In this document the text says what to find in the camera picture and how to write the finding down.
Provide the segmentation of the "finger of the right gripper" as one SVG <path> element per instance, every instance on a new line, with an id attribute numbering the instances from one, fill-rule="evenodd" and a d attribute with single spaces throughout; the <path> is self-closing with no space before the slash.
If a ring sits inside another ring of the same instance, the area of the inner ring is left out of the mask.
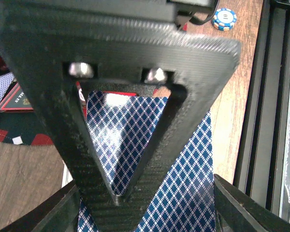
<path id="1" fill-rule="evenodd" d="M 88 207 L 114 194 L 85 123 L 68 65 L 91 65 L 83 90 L 149 93 L 143 69 L 171 72 L 172 94 L 211 106 L 236 70 L 241 44 L 188 34 L 176 7 L 140 0 L 0 0 L 0 55 L 15 75 Z"/>

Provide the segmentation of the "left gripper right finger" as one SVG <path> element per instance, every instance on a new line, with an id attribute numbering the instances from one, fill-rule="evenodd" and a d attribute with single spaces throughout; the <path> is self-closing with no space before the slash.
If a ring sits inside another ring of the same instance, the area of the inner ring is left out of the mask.
<path id="1" fill-rule="evenodd" d="M 214 175 L 217 232 L 290 232 L 290 224 Z"/>

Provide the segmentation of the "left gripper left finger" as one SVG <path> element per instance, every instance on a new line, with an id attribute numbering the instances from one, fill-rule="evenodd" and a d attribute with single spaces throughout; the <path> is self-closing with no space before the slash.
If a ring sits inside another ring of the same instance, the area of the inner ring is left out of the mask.
<path id="1" fill-rule="evenodd" d="M 1 229 L 2 232 L 75 232 L 80 193 L 74 181 L 32 211 Z"/>

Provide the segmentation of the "blue backed card deck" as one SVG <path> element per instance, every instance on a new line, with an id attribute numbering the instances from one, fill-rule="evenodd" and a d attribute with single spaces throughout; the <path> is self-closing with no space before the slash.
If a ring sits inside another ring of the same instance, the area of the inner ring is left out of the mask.
<path id="1" fill-rule="evenodd" d="M 98 211 L 81 202 L 78 231 L 215 231 L 210 106 L 91 92 L 87 126 L 114 198 Z"/>

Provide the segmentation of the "black triangular dealer button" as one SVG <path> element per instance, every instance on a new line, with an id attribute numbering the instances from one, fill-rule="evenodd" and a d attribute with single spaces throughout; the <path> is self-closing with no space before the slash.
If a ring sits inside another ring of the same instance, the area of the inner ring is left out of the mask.
<path id="1" fill-rule="evenodd" d="M 0 112 L 33 112 L 33 108 L 18 83 L 0 102 Z"/>

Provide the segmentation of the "orange black chip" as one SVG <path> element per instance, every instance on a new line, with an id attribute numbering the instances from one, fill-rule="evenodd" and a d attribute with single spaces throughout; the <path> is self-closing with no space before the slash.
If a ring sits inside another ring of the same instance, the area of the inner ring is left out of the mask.
<path id="1" fill-rule="evenodd" d="M 86 119 L 87 118 L 87 102 L 86 102 L 84 95 L 82 93 L 80 83 L 77 81 L 75 84 L 76 84 L 77 89 L 78 89 L 79 99 L 80 99 L 81 107 L 83 110 L 84 118 Z"/>

